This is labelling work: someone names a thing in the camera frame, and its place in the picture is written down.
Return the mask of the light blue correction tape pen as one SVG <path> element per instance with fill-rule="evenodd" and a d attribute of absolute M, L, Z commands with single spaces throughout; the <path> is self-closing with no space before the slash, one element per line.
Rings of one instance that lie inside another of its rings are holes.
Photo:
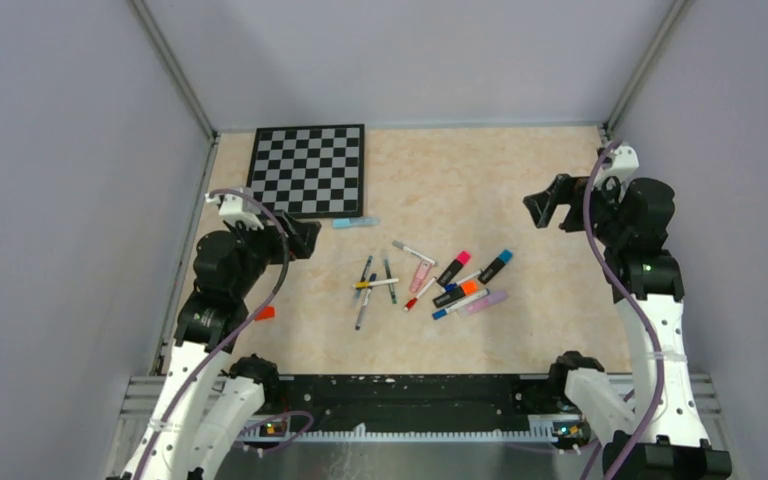
<path fill-rule="evenodd" d="M 353 218 L 338 218 L 332 221 L 333 229 L 350 229 L 374 227 L 380 224 L 380 219 L 375 216 L 362 216 Z"/>

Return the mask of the yellow capped white pen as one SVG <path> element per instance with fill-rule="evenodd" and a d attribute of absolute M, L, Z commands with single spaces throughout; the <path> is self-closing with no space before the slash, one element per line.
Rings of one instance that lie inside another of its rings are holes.
<path fill-rule="evenodd" d="M 357 282 L 353 284 L 353 288 L 360 290 L 360 289 L 367 289 L 367 288 L 374 288 L 378 286 L 384 286 L 384 285 L 391 285 L 398 283 L 400 281 L 399 278 L 385 278 L 383 280 L 370 280 L 370 281 L 364 281 L 364 282 Z"/>

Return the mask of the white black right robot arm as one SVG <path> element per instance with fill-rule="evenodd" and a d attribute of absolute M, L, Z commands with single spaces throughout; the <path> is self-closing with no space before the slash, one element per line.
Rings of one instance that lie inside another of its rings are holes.
<path fill-rule="evenodd" d="M 623 400 L 598 363 L 578 352 L 560 356 L 546 385 L 549 404 L 576 408 L 598 440 L 606 479 L 727 479 L 728 452 L 716 449 L 698 413 L 683 344 L 685 289 L 677 260 L 665 249 L 674 191 L 650 178 L 622 184 L 559 174 L 524 197 L 536 227 L 556 208 L 560 225 L 583 231 L 612 288 L 632 364 L 633 397 Z"/>

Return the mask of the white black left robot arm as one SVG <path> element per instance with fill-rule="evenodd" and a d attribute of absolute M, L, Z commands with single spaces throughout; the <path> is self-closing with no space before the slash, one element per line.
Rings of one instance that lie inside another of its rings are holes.
<path fill-rule="evenodd" d="M 286 212 L 262 229 L 237 220 L 195 247 L 193 290 L 178 314 L 166 377 L 121 479 L 213 479 L 255 413 L 281 393 L 275 363 L 251 355 L 231 363 L 238 330 L 260 313 L 245 297 L 268 266 L 314 252 L 321 225 Z"/>

